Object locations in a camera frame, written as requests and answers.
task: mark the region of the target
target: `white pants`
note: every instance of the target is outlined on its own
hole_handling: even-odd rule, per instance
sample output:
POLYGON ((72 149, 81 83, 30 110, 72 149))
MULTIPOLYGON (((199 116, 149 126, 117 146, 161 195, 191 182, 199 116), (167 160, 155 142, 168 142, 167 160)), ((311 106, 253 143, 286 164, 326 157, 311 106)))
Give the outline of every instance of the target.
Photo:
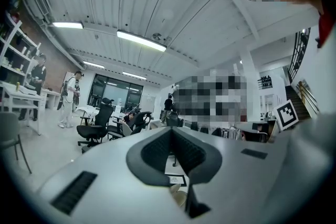
POLYGON ((61 107, 61 118, 59 119, 59 123, 67 124, 67 126, 70 126, 71 118, 72 118, 72 102, 68 103, 66 100, 63 100, 63 105, 61 107))

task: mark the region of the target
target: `staircase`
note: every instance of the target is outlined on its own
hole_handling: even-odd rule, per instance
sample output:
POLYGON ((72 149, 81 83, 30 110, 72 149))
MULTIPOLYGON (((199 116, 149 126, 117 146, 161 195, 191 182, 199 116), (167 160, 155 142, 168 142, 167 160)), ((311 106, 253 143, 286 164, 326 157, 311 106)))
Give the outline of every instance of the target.
POLYGON ((309 112, 307 111, 305 105, 303 104, 300 97, 297 95, 295 90, 291 86, 286 86, 286 96, 287 100, 291 100, 298 115, 299 121, 304 121, 306 119, 310 119, 309 112))

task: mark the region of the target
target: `chair armrest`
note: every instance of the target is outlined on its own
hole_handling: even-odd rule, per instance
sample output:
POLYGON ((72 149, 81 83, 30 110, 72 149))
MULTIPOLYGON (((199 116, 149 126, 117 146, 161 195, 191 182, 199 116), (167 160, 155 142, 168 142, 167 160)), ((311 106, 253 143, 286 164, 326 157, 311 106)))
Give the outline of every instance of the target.
POLYGON ((121 122, 119 121, 115 121, 115 120, 112 120, 112 122, 116 123, 116 124, 122 124, 121 122))
POLYGON ((112 132, 107 132, 109 135, 112 135, 112 136, 115 136, 115 137, 118 137, 118 138, 123 138, 125 136, 123 136, 122 134, 117 134, 117 133, 112 133, 112 132))

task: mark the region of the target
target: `vent grille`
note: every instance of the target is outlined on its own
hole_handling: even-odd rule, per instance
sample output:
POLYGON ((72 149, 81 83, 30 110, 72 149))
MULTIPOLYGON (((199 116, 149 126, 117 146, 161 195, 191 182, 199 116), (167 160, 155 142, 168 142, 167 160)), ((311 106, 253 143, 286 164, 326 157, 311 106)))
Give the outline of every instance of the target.
POLYGON ((51 204, 69 215, 96 177, 97 174, 82 172, 51 204))

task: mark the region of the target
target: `stair railing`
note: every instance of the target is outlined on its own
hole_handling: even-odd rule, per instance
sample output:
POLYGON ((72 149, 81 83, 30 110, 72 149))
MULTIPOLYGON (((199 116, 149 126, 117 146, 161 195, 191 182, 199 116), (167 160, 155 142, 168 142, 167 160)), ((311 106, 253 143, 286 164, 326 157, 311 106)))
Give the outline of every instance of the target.
POLYGON ((298 85, 296 85, 296 88, 299 90, 299 96, 301 97, 301 100, 305 106, 306 102, 311 106, 311 108, 314 110, 315 114, 320 113, 320 110, 317 106, 317 101, 314 98, 314 96, 311 94, 311 92, 305 87, 302 83, 302 81, 299 81, 298 85))
POLYGON ((302 63, 309 40, 309 34, 310 28, 304 29, 295 34, 294 51, 290 66, 288 68, 288 77, 290 83, 292 83, 302 63))

